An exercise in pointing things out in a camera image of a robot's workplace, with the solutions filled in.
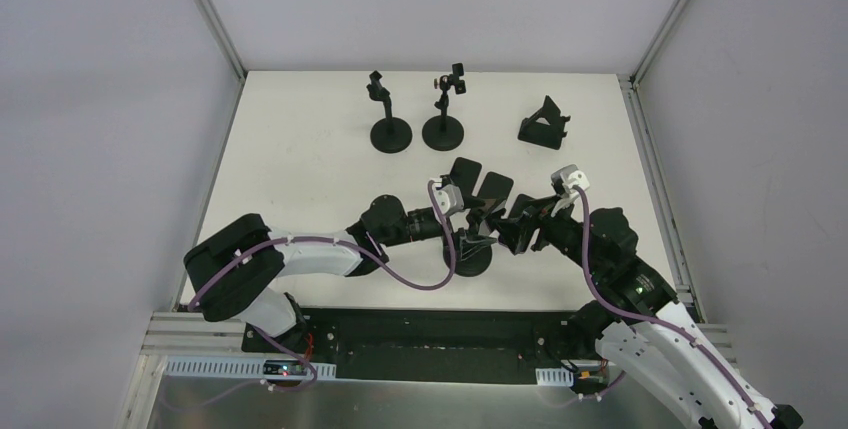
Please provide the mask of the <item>black phone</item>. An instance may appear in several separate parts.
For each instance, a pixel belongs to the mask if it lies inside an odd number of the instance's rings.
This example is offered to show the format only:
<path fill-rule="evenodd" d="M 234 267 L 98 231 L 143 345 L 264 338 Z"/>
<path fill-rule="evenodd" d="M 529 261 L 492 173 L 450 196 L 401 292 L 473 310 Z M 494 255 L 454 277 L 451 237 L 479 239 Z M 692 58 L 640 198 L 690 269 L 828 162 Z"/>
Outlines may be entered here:
<path fill-rule="evenodd" d="M 514 187 L 514 180 L 496 172 L 488 172 L 476 196 L 491 207 L 504 204 Z"/>
<path fill-rule="evenodd" d="M 505 212 L 506 200 L 483 199 L 480 206 L 471 208 L 466 216 L 468 232 L 488 236 L 494 232 L 491 222 L 500 219 Z"/>

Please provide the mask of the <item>black folding phone stand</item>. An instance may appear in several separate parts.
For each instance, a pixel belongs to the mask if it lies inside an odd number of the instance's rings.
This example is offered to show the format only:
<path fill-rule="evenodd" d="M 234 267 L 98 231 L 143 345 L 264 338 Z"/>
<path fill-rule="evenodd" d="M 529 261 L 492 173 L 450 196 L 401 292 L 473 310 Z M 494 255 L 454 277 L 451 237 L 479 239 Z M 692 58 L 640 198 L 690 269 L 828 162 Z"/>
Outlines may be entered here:
<path fill-rule="evenodd" d="M 566 125 L 570 121 L 571 117 L 564 115 L 551 96 L 546 95 L 542 106 L 522 120 L 517 139 L 547 149 L 560 150 L 568 134 Z"/>

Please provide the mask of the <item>black round-base phone stand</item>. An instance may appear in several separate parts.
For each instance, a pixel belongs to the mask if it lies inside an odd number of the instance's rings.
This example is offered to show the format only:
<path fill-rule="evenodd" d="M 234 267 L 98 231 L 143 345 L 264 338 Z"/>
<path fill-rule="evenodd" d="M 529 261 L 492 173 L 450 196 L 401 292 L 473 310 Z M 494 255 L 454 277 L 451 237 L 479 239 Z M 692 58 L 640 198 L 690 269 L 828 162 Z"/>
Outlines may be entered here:
<path fill-rule="evenodd" d="M 396 154 L 410 146 L 413 134 L 411 126 L 405 120 L 393 115 L 391 94 L 383 86 L 381 79 L 382 74 L 373 71 L 369 74 L 369 83 L 366 86 L 369 98 L 380 102 L 384 109 L 384 117 L 373 124 L 369 138 L 372 146 L 379 152 Z"/>

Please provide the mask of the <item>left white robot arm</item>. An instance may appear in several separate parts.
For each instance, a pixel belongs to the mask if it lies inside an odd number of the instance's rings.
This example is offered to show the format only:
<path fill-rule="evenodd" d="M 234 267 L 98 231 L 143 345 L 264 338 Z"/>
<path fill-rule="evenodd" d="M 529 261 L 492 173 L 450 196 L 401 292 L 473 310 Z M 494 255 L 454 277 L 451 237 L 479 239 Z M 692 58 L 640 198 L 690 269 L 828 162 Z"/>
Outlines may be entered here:
<path fill-rule="evenodd" d="M 430 204 L 407 211 L 399 198 L 375 198 L 359 220 L 329 234 L 276 231 L 257 213 L 245 214 L 186 253 L 183 264 L 195 291 L 188 310 L 208 322 L 239 319 L 266 333 L 281 353 L 297 351 L 305 339 L 303 318 L 294 298 L 271 289 L 286 276 L 325 274 L 351 278 L 382 270 L 401 284 L 435 291 L 458 274 L 466 237 L 452 228 L 452 215 L 477 209 L 484 200 L 462 194 L 455 185 L 432 180 Z M 441 239 L 448 272 L 439 282 L 416 283 L 388 265 L 386 248 Z"/>

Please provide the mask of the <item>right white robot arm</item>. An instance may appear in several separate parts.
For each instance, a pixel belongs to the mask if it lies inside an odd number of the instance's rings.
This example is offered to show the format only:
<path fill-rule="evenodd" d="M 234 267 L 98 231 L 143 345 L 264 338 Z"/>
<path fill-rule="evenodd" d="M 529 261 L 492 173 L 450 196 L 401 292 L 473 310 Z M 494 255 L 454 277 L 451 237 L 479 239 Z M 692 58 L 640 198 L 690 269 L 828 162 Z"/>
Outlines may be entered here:
<path fill-rule="evenodd" d="M 521 196 L 487 216 L 514 255 L 551 247 L 582 267 L 593 296 L 566 323 L 576 356 L 596 355 L 638 382 L 686 428 L 799 428 L 789 404 L 746 381 L 699 328 L 676 290 L 637 254 L 638 236 L 621 208 L 556 209 L 555 196 Z"/>

